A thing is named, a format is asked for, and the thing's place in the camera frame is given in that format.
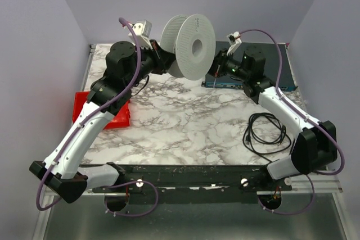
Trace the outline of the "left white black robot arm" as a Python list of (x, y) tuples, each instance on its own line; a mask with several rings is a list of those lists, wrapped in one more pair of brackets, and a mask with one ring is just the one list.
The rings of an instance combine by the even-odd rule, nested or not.
[(114, 43), (105, 57), (103, 76), (92, 83), (67, 135), (44, 161), (34, 161), (29, 170), (67, 203), (75, 202), (88, 189), (119, 183), (124, 170), (112, 162), (87, 169), (79, 165), (99, 133), (130, 100), (133, 85), (150, 73), (167, 72), (175, 60), (173, 49), (155, 40), (148, 49), (137, 49), (127, 41)]

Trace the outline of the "white cable spool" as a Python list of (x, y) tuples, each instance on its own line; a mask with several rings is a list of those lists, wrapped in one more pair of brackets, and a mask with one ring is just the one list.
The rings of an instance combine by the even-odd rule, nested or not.
[(214, 60), (215, 32), (204, 15), (177, 15), (165, 25), (160, 47), (175, 54), (175, 61), (168, 69), (171, 76), (200, 80), (209, 71)]

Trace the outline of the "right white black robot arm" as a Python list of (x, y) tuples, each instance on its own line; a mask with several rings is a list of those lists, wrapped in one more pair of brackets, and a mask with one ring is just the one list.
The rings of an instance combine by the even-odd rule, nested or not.
[(321, 122), (307, 115), (289, 100), (264, 74), (266, 58), (260, 48), (249, 46), (241, 62), (226, 51), (214, 57), (209, 70), (212, 76), (230, 75), (242, 81), (244, 93), (256, 104), (274, 114), (295, 140), (291, 153), (270, 162), (262, 169), (259, 182), (272, 182), (288, 176), (315, 172), (334, 162), (338, 151), (334, 145), (336, 129), (332, 122)]

